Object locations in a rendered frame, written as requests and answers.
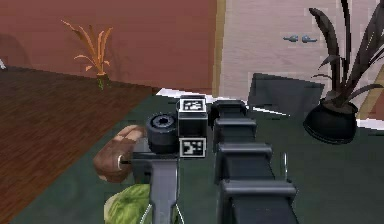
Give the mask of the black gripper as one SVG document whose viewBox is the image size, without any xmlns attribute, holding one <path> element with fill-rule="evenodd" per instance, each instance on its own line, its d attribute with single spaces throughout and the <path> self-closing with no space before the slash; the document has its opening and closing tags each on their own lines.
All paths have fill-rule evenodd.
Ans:
<svg viewBox="0 0 384 224">
<path fill-rule="evenodd" d="M 177 122 L 173 114 L 155 114 L 145 126 L 147 137 L 134 149 L 133 175 L 150 184 L 149 205 L 139 224 L 172 224 L 173 209 L 177 215 L 175 224 L 185 224 L 177 205 L 178 153 Z"/>
</svg>

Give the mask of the green lettuce head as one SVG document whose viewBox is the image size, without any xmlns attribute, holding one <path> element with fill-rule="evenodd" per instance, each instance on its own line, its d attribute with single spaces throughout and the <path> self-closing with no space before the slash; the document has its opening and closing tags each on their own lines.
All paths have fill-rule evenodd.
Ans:
<svg viewBox="0 0 384 224">
<path fill-rule="evenodd" d="M 149 205 L 149 184 L 134 184 L 107 199 L 104 224 L 140 224 Z"/>
</svg>

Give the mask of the brown bread loaf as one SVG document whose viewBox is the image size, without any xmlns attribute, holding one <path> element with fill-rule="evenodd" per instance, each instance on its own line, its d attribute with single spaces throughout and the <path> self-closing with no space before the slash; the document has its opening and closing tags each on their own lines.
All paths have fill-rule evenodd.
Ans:
<svg viewBox="0 0 384 224">
<path fill-rule="evenodd" d="M 93 158 L 93 166 L 101 180 L 121 183 L 131 173 L 131 164 L 122 164 L 132 157 L 136 143 L 146 136 L 145 128 L 128 125 L 109 140 Z"/>
</svg>

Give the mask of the orange house plant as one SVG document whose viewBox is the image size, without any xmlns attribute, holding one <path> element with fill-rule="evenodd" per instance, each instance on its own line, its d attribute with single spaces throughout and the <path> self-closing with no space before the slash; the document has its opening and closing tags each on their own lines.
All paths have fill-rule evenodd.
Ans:
<svg viewBox="0 0 384 224">
<path fill-rule="evenodd" d="M 104 66 L 110 65 L 110 62 L 105 58 L 107 41 L 110 37 L 113 28 L 109 27 L 106 30 L 101 30 L 98 34 L 92 25 L 88 26 L 88 30 L 85 30 L 82 26 L 75 28 L 72 24 L 62 20 L 62 23 L 66 25 L 84 44 L 88 54 L 79 54 L 74 57 L 77 59 L 86 59 L 88 64 L 85 66 L 85 71 L 91 69 L 95 70 L 97 85 L 100 90 L 104 90 L 106 87 L 111 86 L 111 80 L 108 73 L 105 71 Z"/>
</svg>

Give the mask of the pale wooden room door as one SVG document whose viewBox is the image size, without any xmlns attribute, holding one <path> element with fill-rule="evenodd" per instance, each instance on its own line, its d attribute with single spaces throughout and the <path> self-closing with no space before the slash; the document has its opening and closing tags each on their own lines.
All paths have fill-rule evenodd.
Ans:
<svg viewBox="0 0 384 224">
<path fill-rule="evenodd" d="M 226 0 L 223 35 L 222 96 L 245 99 L 254 73 L 319 82 L 331 89 L 324 37 L 311 8 L 322 10 L 333 23 L 339 48 L 345 51 L 345 25 L 340 0 Z M 283 37 L 298 35 L 297 42 Z M 308 35 L 315 43 L 303 43 Z"/>
</svg>

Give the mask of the dark plant in black pot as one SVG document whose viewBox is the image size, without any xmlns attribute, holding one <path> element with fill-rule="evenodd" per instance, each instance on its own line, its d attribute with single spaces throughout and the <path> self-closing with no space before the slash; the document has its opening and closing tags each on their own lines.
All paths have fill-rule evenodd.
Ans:
<svg viewBox="0 0 384 224">
<path fill-rule="evenodd" d="M 384 58 L 384 0 L 379 0 L 365 28 L 355 57 L 351 56 L 351 19 L 348 0 L 340 0 L 345 25 L 345 54 L 340 54 L 336 31 L 329 17 L 320 9 L 311 8 L 318 28 L 323 34 L 328 56 L 322 61 L 331 67 L 327 76 L 331 89 L 319 104 L 310 110 L 303 127 L 313 138 L 328 144 L 350 143 L 356 134 L 358 113 L 352 99 L 372 89 L 383 89 L 379 83 L 358 87 L 363 74 Z"/>
</svg>

